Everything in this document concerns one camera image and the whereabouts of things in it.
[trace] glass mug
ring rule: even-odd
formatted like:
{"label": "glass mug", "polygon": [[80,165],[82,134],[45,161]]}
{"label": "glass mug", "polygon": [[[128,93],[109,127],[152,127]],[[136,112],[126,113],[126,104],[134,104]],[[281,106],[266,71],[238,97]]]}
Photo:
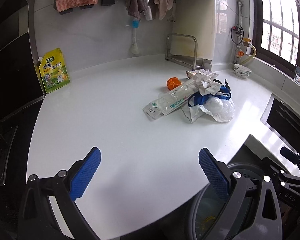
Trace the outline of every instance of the glass mug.
{"label": "glass mug", "polygon": [[293,80],[300,86],[300,67],[296,66]]}

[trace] yellow seasoning pouch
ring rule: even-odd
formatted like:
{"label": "yellow seasoning pouch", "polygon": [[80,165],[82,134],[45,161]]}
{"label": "yellow seasoning pouch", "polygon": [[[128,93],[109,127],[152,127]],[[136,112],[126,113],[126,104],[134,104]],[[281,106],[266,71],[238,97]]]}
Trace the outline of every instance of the yellow seasoning pouch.
{"label": "yellow seasoning pouch", "polygon": [[39,70],[47,94],[70,83],[60,48],[44,55]]}

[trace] patterned bowl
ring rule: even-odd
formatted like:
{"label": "patterned bowl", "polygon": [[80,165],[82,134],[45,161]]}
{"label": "patterned bowl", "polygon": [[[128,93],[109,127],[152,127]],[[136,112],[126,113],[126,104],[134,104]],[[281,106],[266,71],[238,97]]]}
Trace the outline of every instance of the patterned bowl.
{"label": "patterned bowl", "polygon": [[248,78],[252,70],[240,64],[234,64],[234,72],[238,77]]}

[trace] metal screw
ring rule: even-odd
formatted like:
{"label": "metal screw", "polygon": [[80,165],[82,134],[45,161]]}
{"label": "metal screw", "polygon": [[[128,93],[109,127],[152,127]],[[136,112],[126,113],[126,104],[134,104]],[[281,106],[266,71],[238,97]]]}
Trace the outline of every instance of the metal screw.
{"label": "metal screw", "polygon": [[241,173],[240,172],[237,172],[235,171],[234,173],[232,173],[232,175],[237,178],[237,179],[240,179],[241,178]]}
{"label": "metal screw", "polygon": [[263,176],[263,180],[264,180],[265,182],[269,182],[271,179],[270,179],[269,176],[265,175],[265,176]]}
{"label": "metal screw", "polygon": [[36,175],[32,174],[29,176],[29,181],[34,181],[35,180]]}
{"label": "metal screw", "polygon": [[60,178],[63,178],[63,177],[65,177],[67,175],[67,172],[65,171],[65,170],[62,170],[62,171],[59,171],[58,172],[58,176],[60,177]]}

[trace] black cable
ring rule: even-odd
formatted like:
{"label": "black cable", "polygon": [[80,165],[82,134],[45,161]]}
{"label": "black cable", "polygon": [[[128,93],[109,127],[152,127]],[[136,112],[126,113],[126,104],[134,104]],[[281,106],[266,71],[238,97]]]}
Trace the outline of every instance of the black cable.
{"label": "black cable", "polygon": [[233,42],[235,45],[239,45],[239,44],[243,41],[243,37],[244,37],[244,30],[243,30],[242,26],[241,26],[240,24],[237,24],[237,29],[239,29],[239,28],[240,28],[240,30],[242,31],[242,38],[241,38],[241,41],[240,41],[239,43],[235,43],[234,40],[233,40],[233,38],[232,38],[232,31],[233,31],[234,29],[231,28],[231,32],[230,32],[231,40],[232,40],[232,42]]}

